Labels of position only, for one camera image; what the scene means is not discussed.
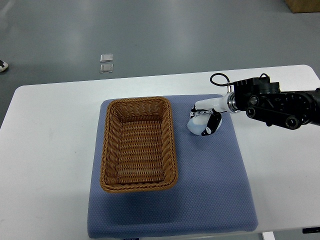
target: gray floor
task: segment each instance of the gray floor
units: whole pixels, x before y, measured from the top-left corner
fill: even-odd
[[[112,73],[99,73],[104,53]],[[293,14],[284,0],[0,0],[0,59],[2,124],[22,85],[300,64],[320,77],[320,13]]]

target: white table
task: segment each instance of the white table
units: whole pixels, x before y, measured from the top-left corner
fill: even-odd
[[[282,91],[320,87],[306,65],[223,73],[232,82],[266,73],[272,82],[280,82]],[[88,239],[101,103],[128,97],[225,94],[226,87],[210,83],[212,74],[19,87],[0,129],[0,239]],[[308,124],[292,131],[266,127],[244,112],[231,117],[258,217],[255,232],[320,226],[320,127]]]

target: wicker basket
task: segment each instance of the wicker basket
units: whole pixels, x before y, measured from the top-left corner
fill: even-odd
[[[112,101],[104,127],[102,189],[109,193],[166,190],[177,180],[169,100],[141,97]]]

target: blue cushion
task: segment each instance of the blue cushion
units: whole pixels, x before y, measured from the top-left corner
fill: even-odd
[[[91,177],[87,230],[90,238],[164,237],[253,231],[258,225],[246,169],[231,117],[197,136],[187,129],[199,100],[220,95],[166,96],[171,102],[178,163],[177,184],[163,191],[107,193],[100,165],[107,106],[101,105]]]

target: shoe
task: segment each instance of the shoe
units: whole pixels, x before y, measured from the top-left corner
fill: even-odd
[[[0,72],[3,72],[8,68],[8,63],[0,60]]]

